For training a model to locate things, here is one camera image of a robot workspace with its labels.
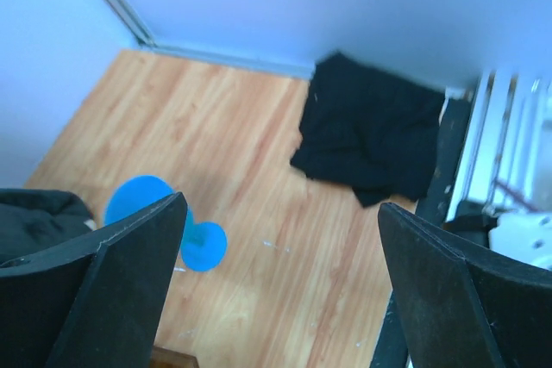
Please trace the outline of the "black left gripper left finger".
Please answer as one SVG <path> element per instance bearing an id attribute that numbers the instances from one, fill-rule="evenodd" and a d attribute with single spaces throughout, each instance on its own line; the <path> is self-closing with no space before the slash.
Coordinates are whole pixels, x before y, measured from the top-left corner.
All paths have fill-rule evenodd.
<path id="1" fill-rule="evenodd" d="M 186 212 L 176 192 L 2 264 L 2 366 L 148 366 Z"/>

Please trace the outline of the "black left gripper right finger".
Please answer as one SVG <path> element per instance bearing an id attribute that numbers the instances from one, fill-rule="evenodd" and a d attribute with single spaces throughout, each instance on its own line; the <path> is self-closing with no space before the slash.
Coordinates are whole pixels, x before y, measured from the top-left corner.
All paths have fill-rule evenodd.
<path id="1" fill-rule="evenodd" d="M 379 234 L 416 367 L 549 367 L 551 272 L 442 230 L 394 203 Z"/>

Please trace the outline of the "blue wine glass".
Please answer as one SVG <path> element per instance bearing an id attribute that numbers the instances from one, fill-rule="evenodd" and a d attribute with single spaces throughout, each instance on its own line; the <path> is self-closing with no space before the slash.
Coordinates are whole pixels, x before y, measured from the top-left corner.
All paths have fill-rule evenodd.
<path id="1" fill-rule="evenodd" d="M 123 183 L 112 195 L 104 211 L 103 224 L 120 221 L 173 193 L 161 178 L 142 175 Z M 185 266 L 192 271 L 210 271 L 218 266 L 228 247 L 227 236 L 214 222 L 196 222 L 187 208 L 180 252 Z"/>

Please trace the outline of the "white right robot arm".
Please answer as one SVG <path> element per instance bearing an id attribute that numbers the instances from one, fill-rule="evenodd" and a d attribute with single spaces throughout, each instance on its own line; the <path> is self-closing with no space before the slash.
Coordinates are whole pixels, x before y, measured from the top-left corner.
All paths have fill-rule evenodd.
<path id="1" fill-rule="evenodd" d="M 519 262 L 551 269 L 551 214 L 462 201 L 442 228 Z"/>

